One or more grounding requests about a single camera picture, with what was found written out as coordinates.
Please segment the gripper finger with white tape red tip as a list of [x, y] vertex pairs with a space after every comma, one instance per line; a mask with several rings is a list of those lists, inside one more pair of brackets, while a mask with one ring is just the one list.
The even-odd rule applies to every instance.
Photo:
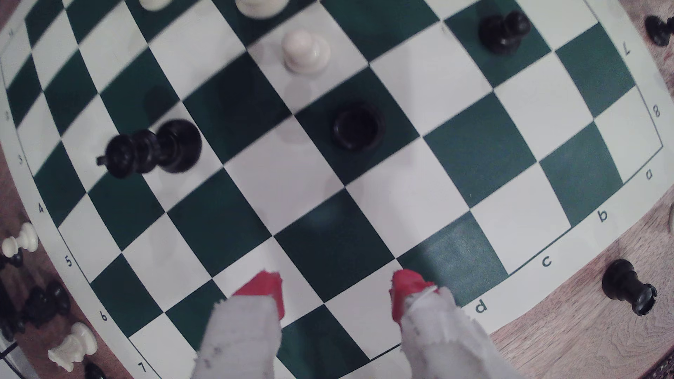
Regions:
[[214, 305], [191, 378], [274, 378], [284, 315], [280, 273], [258, 272]]
[[399, 270], [390, 297], [412, 378], [522, 378], [450, 289]]

